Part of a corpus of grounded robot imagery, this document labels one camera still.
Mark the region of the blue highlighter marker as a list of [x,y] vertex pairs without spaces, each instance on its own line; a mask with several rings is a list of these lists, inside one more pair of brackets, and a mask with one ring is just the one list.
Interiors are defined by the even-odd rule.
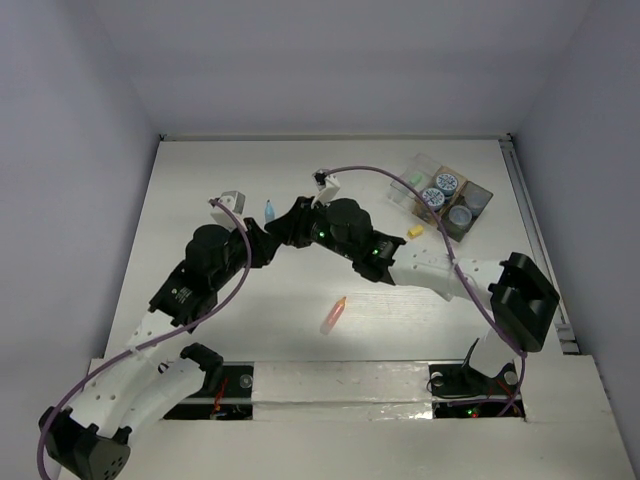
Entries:
[[267,200],[264,208],[265,223],[270,223],[274,221],[275,218],[276,218],[276,214],[275,214],[274,206],[270,200]]

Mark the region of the blue patterned tape roll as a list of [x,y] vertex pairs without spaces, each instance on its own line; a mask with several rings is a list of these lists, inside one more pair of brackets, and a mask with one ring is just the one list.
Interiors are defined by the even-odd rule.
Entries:
[[420,192],[420,197],[434,212],[438,212],[446,204],[446,196],[435,187],[425,188]]
[[443,172],[435,177],[434,187],[441,191],[445,197],[451,197],[459,187],[459,180],[454,174]]

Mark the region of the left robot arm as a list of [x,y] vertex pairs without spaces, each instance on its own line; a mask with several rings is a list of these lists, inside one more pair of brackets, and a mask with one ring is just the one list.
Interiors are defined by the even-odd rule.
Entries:
[[195,328],[231,300],[219,291],[268,265],[280,243],[251,218],[195,230],[184,259],[149,302],[125,350],[76,384],[39,420],[37,464],[50,458],[80,479],[114,479],[151,425],[192,394],[215,394],[223,358]]

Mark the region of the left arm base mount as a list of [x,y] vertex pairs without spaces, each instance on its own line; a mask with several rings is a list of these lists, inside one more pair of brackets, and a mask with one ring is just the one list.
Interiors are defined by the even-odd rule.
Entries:
[[182,400],[163,417],[164,420],[251,420],[253,418],[252,363],[226,363],[208,347],[193,343],[180,357],[194,360],[204,368],[202,388]]

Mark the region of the clear jar dark pins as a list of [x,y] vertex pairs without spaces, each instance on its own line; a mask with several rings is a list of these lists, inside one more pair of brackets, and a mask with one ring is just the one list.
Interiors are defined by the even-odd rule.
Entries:
[[455,228],[467,231],[472,224],[473,214],[464,205],[454,205],[448,211],[448,221]]
[[464,194],[464,204],[474,217],[478,217],[484,211],[491,197],[492,195],[485,191],[469,191]]

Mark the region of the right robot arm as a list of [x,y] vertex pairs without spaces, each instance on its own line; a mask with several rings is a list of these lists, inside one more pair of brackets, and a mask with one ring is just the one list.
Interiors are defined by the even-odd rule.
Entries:
[[489,324],[460,368],[462,384],[473,392],[491,386],[512,359],[543,349],[559,304],[555,287],[529,256],[513,252],[506,260],[486,261],[435,254],[374,229],[353,199],[323,204],[300,197],[266,230],[283,245],[318,244],[350,260],[371,282],[472,302]]

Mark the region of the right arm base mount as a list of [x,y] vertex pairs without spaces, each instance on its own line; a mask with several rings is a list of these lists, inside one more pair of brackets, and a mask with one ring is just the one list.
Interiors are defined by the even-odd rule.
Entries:
[[501,365],[493,376],[471,366],[472,355],[480,340],[469,348],[462,361],[435,363],[429,366],[426,390],[432,396],[436,419],[526,417],[516,387],[520,376],[513,360]]

